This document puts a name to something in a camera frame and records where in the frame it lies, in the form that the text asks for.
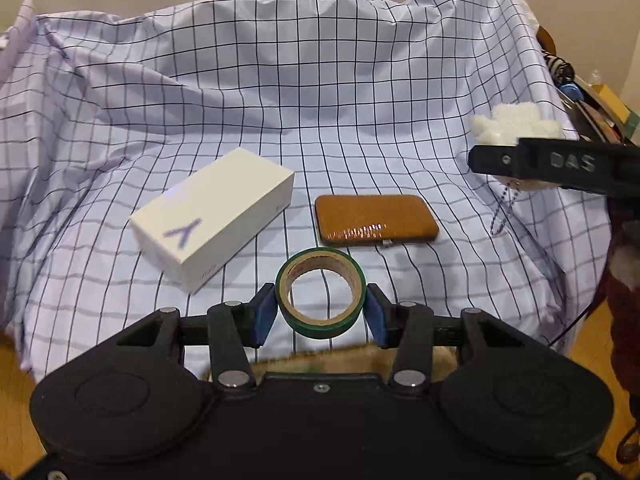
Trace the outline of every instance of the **white sheet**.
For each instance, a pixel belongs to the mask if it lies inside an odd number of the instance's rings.
[[[469,117],[501,102],[537,102],[575,135],[522,0],[203,0],[129,20],[28,16],[13,34],[21,54],[0,58],[15,61],[0,88],[2,325],[38,380],[161,306],[248,300],[318,245],[325,193],[430,204],[433,244],[349,250],[390,298],[482,308],[548,341],[593,297],[604,200],[522,193],[492,235],[504,189],[466,165]],[[239,145],[296,171],[291,206],[187,295],[140,257],[127,218]],[[317,274],[296,283],[296,305],[335,315],[341,296],[327,307]],[[250,356],[368,338],[362,318],[318,342],[278,316]],[[192,349],[186,364],[207,359]]]

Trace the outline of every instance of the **green tape roll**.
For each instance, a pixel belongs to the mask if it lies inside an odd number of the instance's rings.
[[[294,280],[316,269],[337,272],[349,283],[352,300],[338,316],[314,319],[302,314],[289,301]],[[336,249],[313,248],[302,251],[287,260],[276,278],[276,299],[284,319],[293,330],[312,339],[328,339],[346,332],[358,319],[364,297],[365,282],[362,269],[353,258]]]

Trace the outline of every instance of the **white box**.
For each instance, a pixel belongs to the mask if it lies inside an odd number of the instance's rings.
[[[149,261],[198,290],[291,202],[293,171],[237,148],[129,217]]]

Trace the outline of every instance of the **silver bolt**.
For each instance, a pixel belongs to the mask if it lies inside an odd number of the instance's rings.
[[[218,382],[229,388],[237,388],[249,382],[249,375],[242,370],[227,370],[218,376]]]
[[[331,386],[325,383],[314,384],[314,391],[319,394],[325,394],[331,389]]]
[[[420,386],[427,377],[418,370],[400,370],[394,374],[394,381],[402,386]]]

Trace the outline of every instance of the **brown leather case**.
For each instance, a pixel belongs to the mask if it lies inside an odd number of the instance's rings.
[[[327,245],[430,241],[438,235],[429,207],[415,195],[322,195],[316,198]]]

